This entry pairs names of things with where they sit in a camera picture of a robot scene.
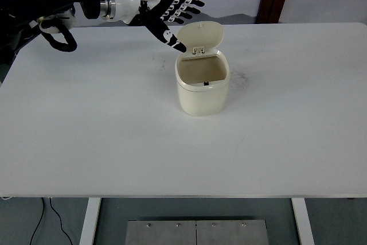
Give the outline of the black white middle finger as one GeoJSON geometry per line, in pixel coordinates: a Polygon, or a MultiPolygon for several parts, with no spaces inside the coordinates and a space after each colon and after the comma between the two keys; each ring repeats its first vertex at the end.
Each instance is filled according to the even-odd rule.
{"type": "Polygon", "coordinates": [[[186,13],[185,11],[178,10],[168,10],[163,14],[163,19],[191,19],[193,16],[189,13],[186,13]]]}

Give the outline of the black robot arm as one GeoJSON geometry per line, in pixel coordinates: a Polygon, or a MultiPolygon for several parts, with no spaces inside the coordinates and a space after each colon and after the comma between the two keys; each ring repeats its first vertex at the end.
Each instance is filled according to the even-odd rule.
{"type": "Polygon", "coordinates": [[[182,24],[200,13],[200,0],[1,0],[1,63],[12,64],[21,48],[37,36],[61,52],[73,52],[71,34],[75,4],[87,19],[122,21],[144,26],[159,41],[184,52],[186,46],[170,31],[168,23],[182,24]]]}

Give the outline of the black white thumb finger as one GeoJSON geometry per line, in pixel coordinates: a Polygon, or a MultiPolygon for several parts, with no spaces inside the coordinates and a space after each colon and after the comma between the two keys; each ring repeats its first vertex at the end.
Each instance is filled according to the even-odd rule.
{"type": "Polygon", "coordinates": [[[151,10],[142,10],[141,20],[143,25],[160,42],[182,53],[186,52],[186,46],[176,38],[160,16],[155,15],[151,10]]]}

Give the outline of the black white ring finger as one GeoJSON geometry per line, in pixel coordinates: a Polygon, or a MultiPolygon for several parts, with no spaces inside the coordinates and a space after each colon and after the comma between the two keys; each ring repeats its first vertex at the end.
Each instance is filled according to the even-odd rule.
{"type": "Polygon", "coordinates": [[[195,7],[185,5],[173,5],[167,10],[168,15],[180,15],[183,13],[200,14],[200,11],[195,7]]]}

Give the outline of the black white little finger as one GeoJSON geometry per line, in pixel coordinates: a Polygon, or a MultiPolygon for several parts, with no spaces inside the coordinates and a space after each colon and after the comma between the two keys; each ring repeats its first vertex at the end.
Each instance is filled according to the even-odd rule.
{"type": "Polygon", "coordinates": [[[184,6],[189,6],[189,5],[194,5],[194,6],[204,6],[205,4],[203,3],[203,1],[201,0],[174,0],[173,4],[175,5],[184,5],[184,6]]]}

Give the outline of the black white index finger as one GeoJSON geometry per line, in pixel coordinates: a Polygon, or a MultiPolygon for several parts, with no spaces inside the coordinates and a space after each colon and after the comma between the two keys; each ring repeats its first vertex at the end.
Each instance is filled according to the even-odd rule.
{"type": "Polygon", "coordinates": [[[173,17],[173,16],[161,16],[160,19],[163,22],[167,22],[168,24],[183,24],[184,20],[182,18],[179,17],[173,17]]]}

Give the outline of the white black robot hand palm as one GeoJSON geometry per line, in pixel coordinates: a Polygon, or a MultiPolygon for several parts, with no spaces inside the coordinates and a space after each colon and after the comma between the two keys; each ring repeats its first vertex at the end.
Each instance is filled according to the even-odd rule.
{"type": "Polygon", "coordinates": [[[108,22],[122,21],[125,24],[130,24],[133,18],[139,14],[142,1],[146,1],[149,8],[154,8],[162,0],[100,0],[99,18],[108,22]]]}

